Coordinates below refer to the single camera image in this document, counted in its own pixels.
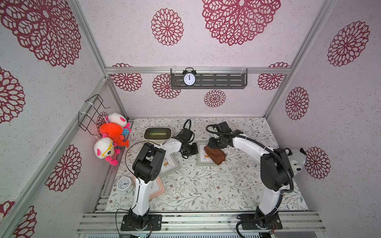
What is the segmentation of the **brown cloth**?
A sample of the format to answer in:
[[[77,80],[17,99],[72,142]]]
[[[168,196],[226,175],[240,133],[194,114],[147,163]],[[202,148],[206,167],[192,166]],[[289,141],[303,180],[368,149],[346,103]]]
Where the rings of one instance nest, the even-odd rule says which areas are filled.
[[[206,155],[217,165],[226,160],[226,154],[221,149],[212,149],[209,146],[204,147]]]

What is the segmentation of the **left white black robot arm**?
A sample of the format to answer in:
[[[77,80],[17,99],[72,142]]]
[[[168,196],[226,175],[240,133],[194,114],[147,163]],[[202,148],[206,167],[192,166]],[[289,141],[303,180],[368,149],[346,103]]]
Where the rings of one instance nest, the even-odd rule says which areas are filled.
[[[193,140],[194,132],[188,119],[179,134],[164,144],[144,143],[132,166],[136,178],[135,199],[130,209],[132,215],[143,217],[148,214],[151,184],[159,176],[166,155],[179,152],[184,159],[188,159],[198,154],[197,144]]]

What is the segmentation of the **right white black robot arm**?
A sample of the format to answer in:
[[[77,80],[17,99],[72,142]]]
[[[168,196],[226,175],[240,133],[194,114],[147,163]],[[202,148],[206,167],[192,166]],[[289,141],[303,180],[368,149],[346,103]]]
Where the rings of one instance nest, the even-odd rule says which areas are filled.
[[[276,213],[283,195],[294,191],[294,172],[285,149],[267,147],[240,130],[232,131],[226,122],[208,125],[206,131],[218,136],[209,139],[210,148],[234,147],[259,162],[261,181],[265,188],[258,210],[261,216]]]

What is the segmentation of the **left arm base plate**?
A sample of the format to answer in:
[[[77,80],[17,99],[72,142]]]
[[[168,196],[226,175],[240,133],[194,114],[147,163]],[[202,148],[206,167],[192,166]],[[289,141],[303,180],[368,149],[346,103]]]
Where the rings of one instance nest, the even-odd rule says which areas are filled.
[[[121,231],[160,231],[162,215],[149,213],[137,215],[131,209],[123,217]]]

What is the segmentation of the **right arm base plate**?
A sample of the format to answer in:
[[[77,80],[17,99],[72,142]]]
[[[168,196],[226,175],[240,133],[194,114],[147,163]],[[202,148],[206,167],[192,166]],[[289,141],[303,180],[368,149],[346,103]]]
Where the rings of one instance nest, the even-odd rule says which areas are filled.
[[[264,215],[259,208],[255,213],[243,213],[237,216],[243,230],[281,230],[283,229],[278,211],[275,209]]]

